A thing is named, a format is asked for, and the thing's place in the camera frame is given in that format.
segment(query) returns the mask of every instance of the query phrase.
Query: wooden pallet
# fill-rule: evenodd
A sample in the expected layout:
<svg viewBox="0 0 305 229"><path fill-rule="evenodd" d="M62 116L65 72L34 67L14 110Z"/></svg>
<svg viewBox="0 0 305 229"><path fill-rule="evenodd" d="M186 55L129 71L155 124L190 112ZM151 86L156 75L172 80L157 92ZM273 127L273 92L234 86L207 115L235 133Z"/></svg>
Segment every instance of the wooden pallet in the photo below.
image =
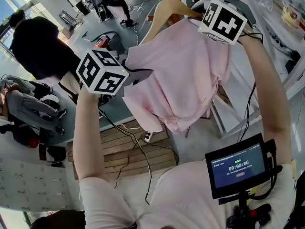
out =
<svg viewBox="0 0 305 229"><path fill-rule="evenodd" d="M137 121L131 121L125 124L127 128L139 126ZM142 128L128 130L133 133L137 139L145 132ZM120 170L120 177L139 175L148 172L147 161L144 154L134 147L134 143L129 136L124 135L116 128L101 132L101 142L104 149L104 162L106 171L106 180L116 179ZM152 136L151 145L139 141L144 153L146 154L152 171L176 166L175 157L171 150L171 141L168 138L165 127L163 131ZM73 162L72 144L69 144L68 160ZM74 168L75 179L78 179Z"/></svg>

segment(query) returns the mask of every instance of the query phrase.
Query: black jacket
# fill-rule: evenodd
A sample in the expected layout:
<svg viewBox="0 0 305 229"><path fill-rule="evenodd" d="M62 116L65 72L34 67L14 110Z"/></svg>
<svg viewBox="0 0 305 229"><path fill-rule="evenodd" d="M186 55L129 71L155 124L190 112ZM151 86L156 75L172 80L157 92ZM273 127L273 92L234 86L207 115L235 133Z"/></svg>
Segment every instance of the black jacket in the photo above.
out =
<svg viewBox="0 0 305 229"><path fill-rule="evenodd" d="M55 76L61 79L75 71L80 59L58 39L58 28L43 17L28 19L16 28L11 49L17 61L37 80Z"/></svg>

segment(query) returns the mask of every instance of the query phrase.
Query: gray pants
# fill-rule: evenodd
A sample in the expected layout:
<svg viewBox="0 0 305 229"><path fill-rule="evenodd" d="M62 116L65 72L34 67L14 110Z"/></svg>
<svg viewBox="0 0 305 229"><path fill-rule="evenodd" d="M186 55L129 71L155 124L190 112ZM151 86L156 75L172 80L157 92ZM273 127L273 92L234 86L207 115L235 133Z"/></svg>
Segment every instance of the gray pants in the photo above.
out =
<svg viewBox="0 0 305 229"><path fill-rule="evenodd" d="M39 116L39 114L34 112L36 110L54 117L58 115L57 110L53 109L37 98L28 94L21 94L18 91L12 91L8 93L6 99L9 113L26 124L52 131L54 131L55 127L58 126L57 121L44 120Z"/></svg>

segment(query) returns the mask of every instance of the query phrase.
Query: monitor screen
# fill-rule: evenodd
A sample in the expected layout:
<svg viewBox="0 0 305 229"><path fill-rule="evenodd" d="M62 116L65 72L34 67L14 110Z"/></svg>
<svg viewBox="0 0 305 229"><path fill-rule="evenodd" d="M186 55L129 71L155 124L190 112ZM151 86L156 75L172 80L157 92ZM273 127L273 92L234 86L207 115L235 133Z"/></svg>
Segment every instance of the monitor screen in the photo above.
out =
<svg viewBox="0 0 305 229"><path fill-rule="evenodd" d="M215 187L225 187L257 176L265 171L259 144L243 151L211 161Z"/></svg>

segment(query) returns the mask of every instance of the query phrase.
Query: power strip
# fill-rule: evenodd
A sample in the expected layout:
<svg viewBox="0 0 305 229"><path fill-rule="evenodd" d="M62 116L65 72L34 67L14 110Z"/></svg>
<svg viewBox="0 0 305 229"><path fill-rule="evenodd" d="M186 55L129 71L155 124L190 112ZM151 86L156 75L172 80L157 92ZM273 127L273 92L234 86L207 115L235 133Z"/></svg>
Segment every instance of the power strip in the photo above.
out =
<svg viewBox="0 0 305 229"><path fill-rule="evenodd" d="M153 132L146 132L145 133L146 138L144 139L146 143L149 143L151 141L151 138L153 136Z"/></svg>

